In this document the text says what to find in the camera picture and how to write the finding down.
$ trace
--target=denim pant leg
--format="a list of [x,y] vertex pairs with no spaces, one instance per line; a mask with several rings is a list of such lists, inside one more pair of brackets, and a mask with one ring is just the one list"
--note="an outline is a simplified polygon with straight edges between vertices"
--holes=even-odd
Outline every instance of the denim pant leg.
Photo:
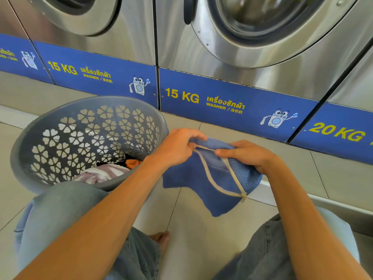
[[[15,229],[19,270],[107,195],[86,183],[70,181],[33,198]],[[159,261],[159,245],[132,228],[106,279],[157,279]]]
[[[342,244],[360,261],[350,225],[329,210],[317,209]],[[296,280],[279,215],[264,223],[254,233],[247,247],[213,278],[223,279]]]

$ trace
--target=washing machine door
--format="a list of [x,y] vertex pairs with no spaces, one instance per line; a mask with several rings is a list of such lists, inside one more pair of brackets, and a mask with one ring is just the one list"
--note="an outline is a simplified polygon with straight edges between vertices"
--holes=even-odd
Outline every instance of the washing machine door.
[[285,61],[320,40],[356,0],[184,0],[205,48],[221,61],[256,68]]
[[112,22],[118,0],[29,0],[59,28],[79,35],[95,35]]

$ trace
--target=beige cord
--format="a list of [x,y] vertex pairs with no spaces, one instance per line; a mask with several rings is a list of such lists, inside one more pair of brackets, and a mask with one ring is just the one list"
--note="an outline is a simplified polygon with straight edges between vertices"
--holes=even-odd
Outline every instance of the beige cord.
[[[201,145],[197,145],[197,147],[202,148],[202,149],[206,149],[206,150],[215,151],[213,149],[209,149],[209,148],[207,148],[205,146],[201,146]],[[214,181],[214,179],[211,176],[211,173],[210,173],[210,170],[208,169],[206,160],[203,158],[202,154],[197,149],[195,149],[193,151],[196,152],[199,155],[199,157],[200,157],[200,159],[202,161],[203,167],[205,168],[205,172],[206,172],[207,178],[208,178],[209,182],[214,186],[214,188],[216,188],[219,192],[221,192],[223,194],[226,194],[228,196],[235,196],[235,197],[238,197],[238,198],[242,198],[242,201],[245,201],[247,193],[245,192],[245,190],[242,187],[240,181],[238,180],[236,174],[234,173],[233,169],[231,168],[231,166],[230,166],[229,161],[228,161],[227,158],[220,158],[220,159],[225,164],[225,166],[229,169],[229,172],[231,173],[233,180],[235,181],[237,187],[241,191],[240,194],[239,193],[235,193],[235,192],[230,192],[228,190],[225,190],[221,186],[217,185],[217,183]]]

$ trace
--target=person's left hand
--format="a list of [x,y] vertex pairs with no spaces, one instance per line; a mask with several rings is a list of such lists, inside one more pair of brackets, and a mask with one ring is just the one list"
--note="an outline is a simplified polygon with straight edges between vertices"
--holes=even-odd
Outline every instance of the person's left hand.
[[152,156],[167,168],[184,163],[196,147],[195,143],[189,142],[192,137],[207,140],[207,136],[197,129],[173,129]]

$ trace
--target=laundry basket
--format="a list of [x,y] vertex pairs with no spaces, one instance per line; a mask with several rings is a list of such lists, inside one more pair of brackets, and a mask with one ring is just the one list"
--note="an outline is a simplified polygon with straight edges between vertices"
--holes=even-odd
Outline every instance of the laundry basket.
[[[10,162],[18,181],[34,193],[71,180],[97,162],[143,160],[168,135],[165,119],[134,98],[100,96],[58,107],[30,123],[13,145]],[[113,190],[133,170],[95,184]]]

